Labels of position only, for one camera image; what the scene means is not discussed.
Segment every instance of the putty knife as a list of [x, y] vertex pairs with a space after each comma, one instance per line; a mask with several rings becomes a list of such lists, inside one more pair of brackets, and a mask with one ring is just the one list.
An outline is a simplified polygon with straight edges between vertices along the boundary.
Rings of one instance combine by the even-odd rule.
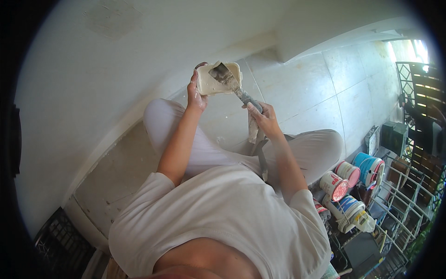
[[257, 103], [256, 100], [254, 100], [243, 88], [240, 87], [234, 75], [223, 63], [220, 63], [216, 67], [212, 68], [209, 71], [209, 74], [216, 81], [226, 86], [229, 90], [234, 91], [237, 97], [245, 105], [248, 105], [248, 103], [251, 102], [251, 104], [253, 104], [254, 107], [258, 109], [260, 113], [262, 113], [263, 109], [259, 103]]

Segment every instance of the person's left hand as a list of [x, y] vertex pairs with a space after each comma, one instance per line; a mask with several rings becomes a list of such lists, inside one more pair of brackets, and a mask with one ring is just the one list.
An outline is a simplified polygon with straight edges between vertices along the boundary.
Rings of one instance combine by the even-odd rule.
[[204, 110], [207, 106], [207, 96], [202, 96], [198, 92], [198, 89], [197, 89], [197, 79], [198, 79], [197, 68], [200, 66], [203, 66], [205, 64], [207, 64], [207, 62], [202, 62], [195, 67], [194, 74], [190, 78], [190, 83], [187, 86], [187, 107], [188, 108], [197, 108], [201, 112], [204, 112]]

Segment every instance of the light gray pants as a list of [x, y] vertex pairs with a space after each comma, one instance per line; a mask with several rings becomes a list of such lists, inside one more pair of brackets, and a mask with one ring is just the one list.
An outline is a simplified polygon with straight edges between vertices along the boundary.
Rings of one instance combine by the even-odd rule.
[[[147, 105], [144, 111], [144, 125], [158, 155], [161, 156], [164, 152], [184, 111], [184, 107], [179, 103], [163, 99], [153, 100]], [[343, 140], [334, 130], [311, 131], [293, 137], [294, 139], [288, 144], [308, 184], [331, 169], [341, 156]], [[279, 178], [271, 142], [265, 144], [263, 152], [268, 164], [268, 183], [276, 188]], [[198, 126], [186, 168], [186, 177], [193, 177], [212, 167], [234, 164], [242, 164], [261, 177], [257, 156], [245, 156], [221, 149]]]

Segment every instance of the tiled floor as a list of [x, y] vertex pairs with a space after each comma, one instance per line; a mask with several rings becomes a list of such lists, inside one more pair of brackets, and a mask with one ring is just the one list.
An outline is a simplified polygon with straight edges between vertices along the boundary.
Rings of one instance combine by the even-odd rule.
[[[345, 139], [345, 158], [363, 143], [373, 125], [401, 121], [400, 92], [394, 60], [414, 61], [406, 41], [371, 42], [324, 51], [287, 64], [275, 50], [237, 61], [243, 88], [272, 104], [288, 134], [334, 129]], [[174, 101], [187, 105], [186, 88]], [[233, 94], [209, 98], [200, 125], [209, 138], [229, 151], [248, 154], [248, 117]], [[142, 123], [100, 160], [74, 196], [92, 222], [108, 236], [113, 219], [150, 172], [157, 158]]]

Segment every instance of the scraper handle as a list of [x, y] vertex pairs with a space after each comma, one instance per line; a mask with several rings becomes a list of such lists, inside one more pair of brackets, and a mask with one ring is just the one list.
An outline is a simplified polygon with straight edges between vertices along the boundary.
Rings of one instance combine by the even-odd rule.
[[243, 88], [238, 88], [234, 93], [245, 105], [248, 106], [248, 103], [251, 103], [260, 113], [262, 113], [262, 106], [260, 106], [259, 103], [257, 103], [257, 101], [254, 100], [254, 98], [252, 98]]

